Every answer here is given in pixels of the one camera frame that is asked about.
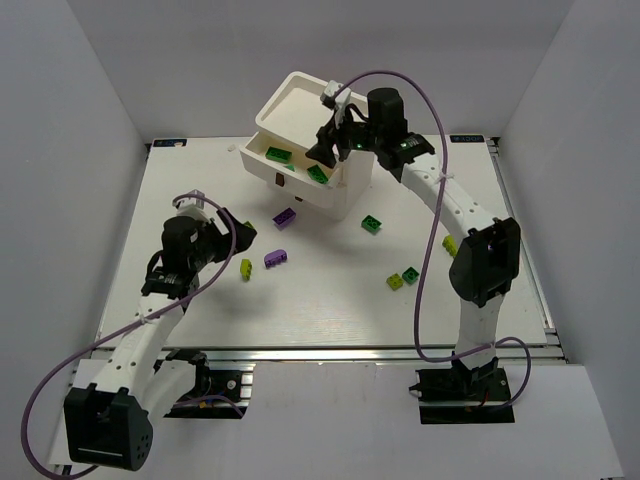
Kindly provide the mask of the white drawer cabinet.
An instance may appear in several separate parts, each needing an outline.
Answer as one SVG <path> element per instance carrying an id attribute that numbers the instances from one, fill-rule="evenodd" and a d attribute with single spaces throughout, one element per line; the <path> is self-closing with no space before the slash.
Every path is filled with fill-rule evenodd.
<path id="1" fill-rule="evenodd" d="M 338 128 L 367 101 L 335 81 L 290 73 L 255 118 L 257 132 L 240 148 L 247 172 L 273 190 L 337 220 L 369 187 L 374 154 L 339 145 Z"/>

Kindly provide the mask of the dark green long lego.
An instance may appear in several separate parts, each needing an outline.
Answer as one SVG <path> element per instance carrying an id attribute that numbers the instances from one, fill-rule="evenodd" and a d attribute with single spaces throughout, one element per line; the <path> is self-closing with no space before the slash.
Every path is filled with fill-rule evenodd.
<path id="1" fill-rule="evenodd" d="M 265 153 L 265 157 L 271 161 L 287 164 L 292 158 L 292 153 L 288 150 L 270 146 Z"/>

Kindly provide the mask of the green square lego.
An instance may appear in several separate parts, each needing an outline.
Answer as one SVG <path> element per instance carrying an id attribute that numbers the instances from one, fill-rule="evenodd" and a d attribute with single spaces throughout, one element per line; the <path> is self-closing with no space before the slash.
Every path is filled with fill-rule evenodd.
<path id="1" fill-rule="evenodd" d="M 420 273 L 413 267 L 407 268 L 402 273 L 402 279 L 405 283 L 413 285 L 419 279 Z"/>

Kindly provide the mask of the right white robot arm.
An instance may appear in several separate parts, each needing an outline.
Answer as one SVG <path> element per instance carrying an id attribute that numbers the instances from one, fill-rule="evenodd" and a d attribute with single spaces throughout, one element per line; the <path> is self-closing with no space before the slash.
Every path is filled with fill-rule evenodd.
<path id="1" fill-rule="evenodd" d="M 486 211 L 446 173 L 447 149 L 435 149 L 409 131 L 396 89 L 370 91 L 365 112 L 351 103 L 350 95 L 336 82 L 325 88 L 321 102 L 332 117 L 318 130 L 307 157 L 332 168 L 352 153 L 372 152 L 432 211 L 436 225 L 448 231 L 457 247 L 449 279 L 460 299 L 460 323 L 450 361 L 473 374 L 494 368 L 499 310 L 519 274 L 519 224 Z"/>

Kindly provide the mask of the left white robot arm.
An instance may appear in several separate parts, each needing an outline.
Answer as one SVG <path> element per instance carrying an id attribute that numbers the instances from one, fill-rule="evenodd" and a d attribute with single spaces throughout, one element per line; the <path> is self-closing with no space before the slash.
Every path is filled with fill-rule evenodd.
<path id="1" fill-rule="evenodd" d="M 221 232 L 198 207 L 187 207 L 163 224 L 161 249 L 150 259 L 135 328 L 122 336 L 111 357 L 84 388 L 67 394 L 63 411 L 70 459 L 75 463 L 139 470 L 146 462 L 154 426 L 175 404 L 210 388 L 208 361 L 194 349 L 158 358 L 182 320 L 210 263 L 246 251 L 257 232 L 227 210 Z"/>

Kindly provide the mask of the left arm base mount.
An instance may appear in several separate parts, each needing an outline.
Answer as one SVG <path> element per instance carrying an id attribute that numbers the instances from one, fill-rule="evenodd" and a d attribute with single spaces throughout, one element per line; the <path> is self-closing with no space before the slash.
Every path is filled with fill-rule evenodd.
<path id="1" fill-rule="evenodd" d="M 220 396 L 231 401 L 242 413 L 247 409 L 251 396 L 252 372 L 229 366 L 215 366 L 205 352 L 195 349 L 174 349 L 164 359 L 156 360 L 157 373 L 166 361 L 187 362 L 196 367 L 192 388 L 179 398 L 179 402 L 199 399 L 196 403 L 173 407 L 166 418 L 174 419 L 239 419 L 240 415 Z"/>

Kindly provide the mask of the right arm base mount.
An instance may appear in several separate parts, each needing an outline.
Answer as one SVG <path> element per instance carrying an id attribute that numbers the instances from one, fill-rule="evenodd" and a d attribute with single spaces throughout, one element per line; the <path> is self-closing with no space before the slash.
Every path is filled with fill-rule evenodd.
<path id="1" fill-rule="evenodd" d="M 422 425 L 515 422 L 507 375 L 496 358 L 479 372 L 456 361 L 450 368 L 417 370 L 416 379 L 408 391 L 418 399 Z"/>

